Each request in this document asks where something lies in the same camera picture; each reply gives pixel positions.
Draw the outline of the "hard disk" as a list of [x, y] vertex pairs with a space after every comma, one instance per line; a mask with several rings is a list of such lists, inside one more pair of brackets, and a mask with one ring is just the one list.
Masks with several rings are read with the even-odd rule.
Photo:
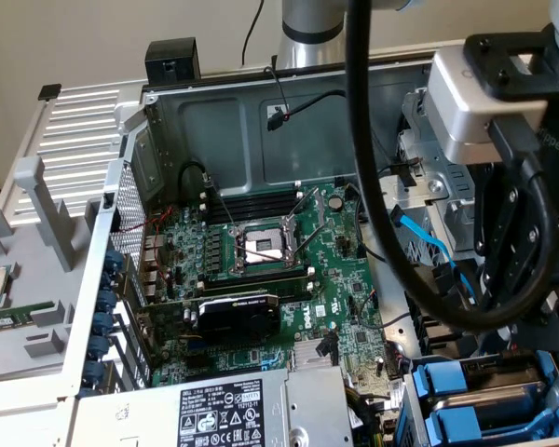
[[546, 406], [553, 372], [530, 350], [468, 359], [429, 359], [413, 369], [424, 414], [470, 407], [481, 423], [526, 422]]

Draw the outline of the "grey metal disk bay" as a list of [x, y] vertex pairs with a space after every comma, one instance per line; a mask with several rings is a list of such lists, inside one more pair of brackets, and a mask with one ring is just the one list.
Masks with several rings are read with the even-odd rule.
[[[546, 395], [546, 406], [543, 410], [550, 408], [556, 410], [559, 407], [559, 361], [553, 354], [543, 350], [530, 350], [539, 355], [542, 366], [545, 367], [546, 372], [553, 372], [553, 380], [551, 389]], [[429, 445], [429, 435], [425, 426], [425, 420], [430, 414], [424, 414], [420, 408], [419, 399], [416, 394], [415, 382], [413, 378], [413, 369], [419, 364], [429, 359], [450, 359], [443, 356], [426, 356], [423, 358], [413, 359], [411, 368], [404, 378], [404, 392], [402, 396], [402, 403], [400, 405], [399, 418], [395, 428], [393, 438], [394, 447], [431, 447]], [[503, 423], [497, 425], [487, 425], [479, 421], [481, 429], [497, 428], [504, 426], [511, 426], [515, 424], [522, 424], [520, 422], [510, 421], [505, 419]], [[543, 440], [532, 440], [524, 442], [506, 443], [500, 445], [445, 445], [441, 447], [508, 447], [512, 445], [538, 445], [541, 447], [557, 447], [559, 446], [559, 437], [548, 438]]]

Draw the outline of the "silver metal drive cage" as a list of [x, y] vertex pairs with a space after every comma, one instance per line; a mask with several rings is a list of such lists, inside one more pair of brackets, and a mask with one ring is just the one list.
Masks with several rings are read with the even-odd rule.
[[444, 222], [449, 201], [474, 199], [474, 182], [466, 167], [444, 156], [424, 110], [425, 91], [417, 88], [403, 98], [396, 157], [405, 166], [380, 180], [387, 189], [385, 203], [389, 210], [400, 206], [414, 223], [441, 240], [454, 260], [478, 261], [474, 248], [454, 251]]

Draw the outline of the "green motherboard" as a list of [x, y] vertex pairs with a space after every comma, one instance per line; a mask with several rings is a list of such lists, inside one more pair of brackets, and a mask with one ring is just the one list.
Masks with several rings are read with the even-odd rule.
[[[293, 366], [296, 342], [319, 339], [327, 332], [339, 337], [338, 368], [346, 384], [369, 405], [393, 415], [402, 397], [401, 356], [394, 351], [386, 330], [397, 326], [395, 318], [380, 312], [378, 288], [371, 262], [361, 244], [360, 218], [355, 191], [351, 186], [318, 185], [324, 205], [325, 226], [301, 251], [307, 278], [235, 287], [206, 288], [205, 279], [225, 279], [232, 254], [227, 231], [231, 223], [206, 222], [207, 203], [157, 214], [146, 237], [165, 234], [170, 249], [169, 272], [165, 286], [157, 288], [156, 300], [146, 306], [178, 301], [200, 301], [252, 291], [277, 295], [278, 286], [293, 281], [315, 283], [307, 301], [284, 303], [280, 300], [279, 333], [262, 342], [208, 345], [200, 341], [169, 340], [158, 344], [143, 332], [153, 362], [152, 386], [179, 385], [236, 373], [255, 373]], [[330, 196], [340, 196], [344, 207], [333, 212]], [[318, 226], [318, 209], [312, 196], [295, 215], [302, 243]]]

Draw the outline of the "open metal socket cover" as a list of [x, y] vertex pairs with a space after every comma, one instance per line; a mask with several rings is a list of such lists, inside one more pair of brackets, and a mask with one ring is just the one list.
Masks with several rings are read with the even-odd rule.
[[[295, 230], [296, 230], [295, 215], [300, 209], [302, 209], [306, 205], [307, 201], [312, 196], [315, 199], [315, 204], [317, 205], [317, 209], [318, 209], [318, 226], [302, 243], [298, 243], [297, 238], [295, 236]], [[288, 215], [283, 216], [280, 219], [280, 225], [284, 235], [284, 242], [285, 242], [282, 259], [286, 265], [293, 265], [296, 254], [299, 253], [301, 250], [303, 250], [325, 226], [324, 205], [319, 191], [319, 187], [316, 186], [312, 190], [306, 192], [299, 199], [299, 201], [294, 206], [294, 208], [290, 211], [290, 213]]]

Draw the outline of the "black RAM slot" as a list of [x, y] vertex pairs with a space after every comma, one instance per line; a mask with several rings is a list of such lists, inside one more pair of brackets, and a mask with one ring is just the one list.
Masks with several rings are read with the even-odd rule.
[[[298, 201], [294, 189], [283, 189], [265, 193], [225, 196], [225, 204], [231, 212], [245, 210], [290, 210]], [[210, 212], [223, 211], [216, 195], [207, 203], [207, 210]]]
[[232, 277], [225, 279], [205, 279], [204, 286], [206, 288], [224, 288], [235, 287], [244, 284], [267, 283], [274, 281], [286, 281], [299, 278], [307, 278], [308, 270], [306, 267], [294, 270], [265, 271], [254, 275], [246, 275], [240, 277]]
[[[264, 219], [264, 218], [268, 218], [268, 217], [279, 217], [279, 216], [282, 216], [282, 215], [287, 215], [294, 208], [294, 206], [290, 210], [287, 210], [287, 209], [283, 209], [283, 210], [265, 210], [265, 209], [253, 210], [253, 209], [250, 209], [250, 210], [239, 211], [239, 212], [231, 212], [230, 211], [230, 213], [231, 213], [233, 219], [235, 220], [235, 222], [243, 222], [243, 221], [250, 221], [250, 220], [259, 220], [259, 219]], [[227, 223], [230, 223], [228, 218], [225, 215], [224, 210], [223, 211], [219, 210], [219, 211], [214, 211], [214, 212], [208, 211], [206, 213], [206, 222], [208, 224], [227, 224]]]
[[310, 281], [286, 282], [277, 289], [277, 295], [284, 303], [310, 300], [314, 292], [315, 283]]

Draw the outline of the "silver finned heatsink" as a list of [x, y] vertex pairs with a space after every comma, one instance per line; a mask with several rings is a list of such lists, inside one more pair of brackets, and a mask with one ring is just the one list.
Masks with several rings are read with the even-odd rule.
[[293, 366], [296, 371], [327, 368], [339, 365], [339, 337], [327, 332], [319, 339], [296, 342], [293, 347]]

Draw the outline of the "CPU socket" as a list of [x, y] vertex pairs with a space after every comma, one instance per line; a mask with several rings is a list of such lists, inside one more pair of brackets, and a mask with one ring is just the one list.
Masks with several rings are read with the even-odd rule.
[[[265, 271], [294, 270], [304, 265], [301, 251], [296, 254], [293, 265], [283, 262], [285, 242], [280, 225], [282, 217], [236, 224], [236, 231], [232, 227], [227, 231], [232, 254], [229, 274], [246, 276]], [[297, 224], [295, 236], [297, 242], [301, 243]]]

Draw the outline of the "black graphics card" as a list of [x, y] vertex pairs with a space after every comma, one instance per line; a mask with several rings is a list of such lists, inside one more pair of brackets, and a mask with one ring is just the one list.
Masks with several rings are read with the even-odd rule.
[[136, 314], [158, 344], [169, 340], [208, 345], [259, 343], [280, 331], [280, 298], [263, 291], [149, 305]]

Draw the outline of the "open grey PC case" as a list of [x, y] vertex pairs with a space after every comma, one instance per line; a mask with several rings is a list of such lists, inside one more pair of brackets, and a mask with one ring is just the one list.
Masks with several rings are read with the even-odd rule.
[[[495, 308], [482, 308], [484, 285], [479, 269], [484, 261], [456, 261], [444, 244], [408, 217], [400, 206], [389, 210], [380, 180], [399, 173], [405, 164], [396, 157], [404, 96], [427, 91], [435, 49], [400, 64], [372, 61], [362, 78], [365, 100], [360, 112], [348, 105], [354, 78], [342, 65], [282, 70], [276, 68], [290, 114], [283, 120], [279, 88], [270, 72], [237, 74], [143, 89], [143, 109], [123, 134], [123, 155], [109, 169], [106, 190], [91, 239], [82, 300], [77, 307], [73, 338], [79, 342], [79, 403], [101, 397], [154, 388], [153, 362], [136, 314], [146, 306], [140, 263], [144, 241], [154, 217], [168, 209], [198, 203], [215, 194], [239, 196], [321, 184], [351, 186], [361, 213], [361, 244], [368, 253], [378, 288], [380, 312], [395, 318], [386, 330], [401, 356], [404, 376], [421, 353], [404, 293], [431, 317], [477, 337], [470, 357], [518, 349], [512, 326], [540, 307], [559, 285], [552, 283], [559, 246], [559, 215], [554, 207], [541, 162], [538, 131], [522, 115], [500, 115], [488, 126], [499, 162], [506, 174], [533, 200], [539, 222], [539, 253], [522, 290]], [[104, 255], [124, 255], [117, 297], [111, 315], [110, 349], [99, 361], [105, 373], [96, 386], [82, 382], [88, 358]], [[415, 271], [414, 264], [449, 264], [461, 275], [472, 305], [447, 305]], [[343, 376], [353, 447], [393, 446], [400, 405], [387, 415], [368, 404]]]

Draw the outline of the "silver rear port block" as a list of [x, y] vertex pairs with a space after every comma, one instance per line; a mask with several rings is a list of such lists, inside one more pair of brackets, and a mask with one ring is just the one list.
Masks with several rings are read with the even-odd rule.
[[148, 304], [157, 298], [157, 288], [165, 286], [169, 272], [170, 249], [165, 234], [148, 236], [145, 239], [140, 263], [141, 282]]

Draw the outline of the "black box behind case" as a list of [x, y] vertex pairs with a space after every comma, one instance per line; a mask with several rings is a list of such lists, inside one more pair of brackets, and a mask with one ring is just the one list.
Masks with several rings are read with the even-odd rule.
[[168, 86], [200, 79], [196, 38], [151, 42], [144, 56], [144, 66], [150, 86]]

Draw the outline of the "silver power supply unit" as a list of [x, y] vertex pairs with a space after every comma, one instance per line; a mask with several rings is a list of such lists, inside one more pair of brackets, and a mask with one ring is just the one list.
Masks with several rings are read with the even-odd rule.
[[336, 367], [83, 398], [72, 447], [353, 447]]

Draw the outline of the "green RAM stick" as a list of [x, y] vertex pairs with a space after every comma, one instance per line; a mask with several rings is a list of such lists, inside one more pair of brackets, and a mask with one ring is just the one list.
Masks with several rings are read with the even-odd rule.
[[54, 306], [53, 302], [44, 302], [34, 305], [11, 307], [0, 310], [0, 331], [18, 328], [33, 323], [31, 314], [34, 311], [50, 309]]

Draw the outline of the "empty blue disk bracket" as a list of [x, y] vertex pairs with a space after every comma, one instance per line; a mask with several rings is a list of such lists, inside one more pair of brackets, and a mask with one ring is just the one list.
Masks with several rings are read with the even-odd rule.
[[431, 447], [500, 445], [559, 437], [559, 407], [538, 413], [530, 422], [481, 429], [472, 407], [432, 412], [425, 420]]

